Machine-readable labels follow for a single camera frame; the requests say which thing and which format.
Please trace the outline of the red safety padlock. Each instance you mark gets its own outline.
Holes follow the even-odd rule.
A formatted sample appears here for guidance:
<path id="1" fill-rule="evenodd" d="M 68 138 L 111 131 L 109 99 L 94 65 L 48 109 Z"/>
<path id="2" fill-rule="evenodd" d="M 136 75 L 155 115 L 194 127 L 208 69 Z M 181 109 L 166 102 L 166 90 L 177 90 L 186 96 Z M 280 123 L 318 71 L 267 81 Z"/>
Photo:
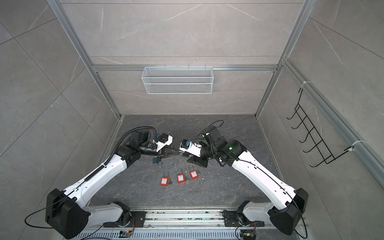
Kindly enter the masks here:
<path id="1" fill-rule="evenodd" d="M 184 183 L 186 181 L 184 171 L 181 168 L 178 168 L 177 170 L 177 181 L 179 184 Z"/>
<path id="2" fill-rule="evenodd" d="M 199 177 L 198 171 L 193 165 L 189 166 L 190 176 L 193 180 L 197 179 Z"/>
<path id="3" fill-rule="evenodd" d="M 160 185 L 163 187 L 167 187 L 169 184 L 169 181 L 170 181 L 169 172 L 165 171 L 162 178 L 161 178 Z"/>

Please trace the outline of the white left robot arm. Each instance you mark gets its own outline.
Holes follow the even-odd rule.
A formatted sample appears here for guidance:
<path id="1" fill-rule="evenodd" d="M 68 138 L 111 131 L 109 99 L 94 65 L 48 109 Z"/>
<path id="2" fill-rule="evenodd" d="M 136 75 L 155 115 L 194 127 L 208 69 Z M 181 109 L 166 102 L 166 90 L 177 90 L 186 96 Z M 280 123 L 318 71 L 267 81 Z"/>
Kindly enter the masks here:
<path id="1" fill-rule="evenodd" d="M 62 191 L 54 189 L 48 194 L 46 223 L 66 239 L 72 239 L 84 229 L 95 225 L 128 226 L 133 221 L 127 205 L 115 201 L 89 207 L 88 202 L 141 156 L 163 157 L 172 142 L 172 136 L 158 135 L 156 129 L 150 126 L 127 131 L 118 140 L 110 156 L 91 173 Z"/>

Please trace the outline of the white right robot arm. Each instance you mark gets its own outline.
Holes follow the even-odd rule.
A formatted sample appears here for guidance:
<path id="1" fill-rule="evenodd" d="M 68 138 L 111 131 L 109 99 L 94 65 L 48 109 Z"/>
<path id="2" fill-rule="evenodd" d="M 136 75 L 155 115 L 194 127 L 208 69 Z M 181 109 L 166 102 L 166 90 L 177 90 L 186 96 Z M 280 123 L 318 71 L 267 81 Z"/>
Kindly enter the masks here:
<path id="1" fill-rule="evenodd" d="M 180 150 L 191 155 L 189 162 L 206 168 L 209 160 L 229 166 L 247 177 L 269 199 L 268 203 L 244 201 L 236 211 L 242 226 L 253 222 L 272 224 L 285 235 L 296 232 L 306 210 L 308 193 L 284 183 L 266 169 L 239 141 L 227 141 L 215 126 L 208 126 L 199 134 L 202 141 L 183 140 Z"/>

